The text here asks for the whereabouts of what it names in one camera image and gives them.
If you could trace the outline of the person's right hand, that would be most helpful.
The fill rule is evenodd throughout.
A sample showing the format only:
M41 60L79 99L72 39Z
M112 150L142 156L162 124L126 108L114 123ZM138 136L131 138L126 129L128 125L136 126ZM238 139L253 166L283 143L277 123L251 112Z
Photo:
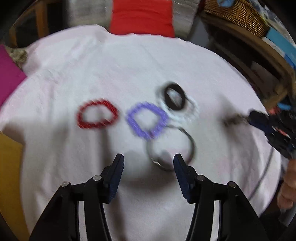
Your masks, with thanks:
M291 209L296 200L295 159L291 159L283 177L283 184L277 196L277 205L280 209Z

